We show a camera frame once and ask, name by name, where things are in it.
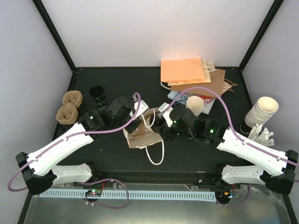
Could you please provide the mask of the orange paper bag white handles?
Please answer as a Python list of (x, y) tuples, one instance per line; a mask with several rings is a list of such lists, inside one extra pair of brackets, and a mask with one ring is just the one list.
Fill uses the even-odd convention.
[[(145, 149), (149, 161), (153, 165), (160, 165), (164, 160), (164, 141), (160, 134), (153, 131), (154, 122), (157, 121), (158, 116), (156, 113), (158, 108), (152, 108), (147, 110), (143, 115), (141, 115), (141, 123), (135, 131), (128, 133), (123, 129), (124, 136), (127, 140), (129, 148)], [(154, 144), (161, 144), (162, 148), (162, 158), (158, 163), (155, 163), (149, 154), (148, 148)]]

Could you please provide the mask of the brown pulp cup carrier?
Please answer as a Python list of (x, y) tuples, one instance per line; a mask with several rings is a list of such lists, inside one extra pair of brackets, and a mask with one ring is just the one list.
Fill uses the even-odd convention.
[(144, 124), (139, 125), (139, 127), (129, 134), (130, 138), (133, 140), (138, 140), (141, 138), (147, 138), (152, 133), (152, 129), (147, 128)]

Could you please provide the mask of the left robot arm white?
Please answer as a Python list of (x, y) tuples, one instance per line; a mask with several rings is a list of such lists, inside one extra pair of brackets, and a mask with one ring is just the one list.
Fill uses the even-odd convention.
[(58, 166), (58, 163), (94, 142), (99, 134), (114, 133), (124, 128), (128, 132), (134, 131), (140, 124), (137, 118), (149, 107), (138, 93), (133, 98), (131, 101), (127, 97), (119, 97), (110, 106), (89, 111), (45, 147), (30, 154), (17, 154), (19, 172), (30, 194), (38, 195), (52, 186), (68, 182), (86, 182), (89, 186), (96, 186), (100, 182), (100, 174), (91, 165)]

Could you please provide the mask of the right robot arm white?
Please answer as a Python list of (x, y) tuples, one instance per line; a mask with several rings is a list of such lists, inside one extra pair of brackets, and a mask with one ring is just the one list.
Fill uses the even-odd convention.
[(233, 132), (213, 119), (200, 119), (183, 106), (171, 108), (164, 103), (154, 112), (152, 130), (165, 140), (177, 136), (188, 138), (201, 147), (214, 147), (234, 154), (250, 166), (222, 166), (213, 175), (214, 186), (223, 188), (236, 183), (259, 184), (279, 194), (290, 194), (295, 183), (299, 154), (278, 151)]

